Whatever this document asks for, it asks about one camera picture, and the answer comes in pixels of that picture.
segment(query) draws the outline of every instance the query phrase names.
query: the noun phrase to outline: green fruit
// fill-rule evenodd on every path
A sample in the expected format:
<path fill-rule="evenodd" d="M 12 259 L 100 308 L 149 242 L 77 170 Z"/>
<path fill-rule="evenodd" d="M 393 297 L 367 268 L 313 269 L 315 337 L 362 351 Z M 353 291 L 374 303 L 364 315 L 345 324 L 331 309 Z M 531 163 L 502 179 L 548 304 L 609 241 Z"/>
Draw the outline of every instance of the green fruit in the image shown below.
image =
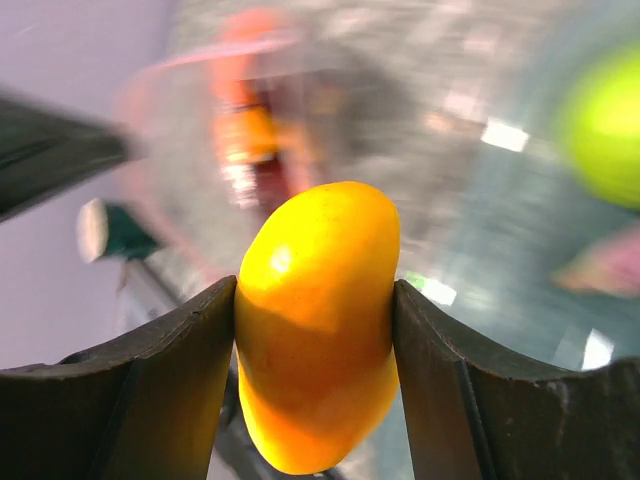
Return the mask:
<path fill-rule="evenodd" d="M 592 192 L 640 208 L 640 46 L 590 70 L 561 109 L 560 143 Z"/>

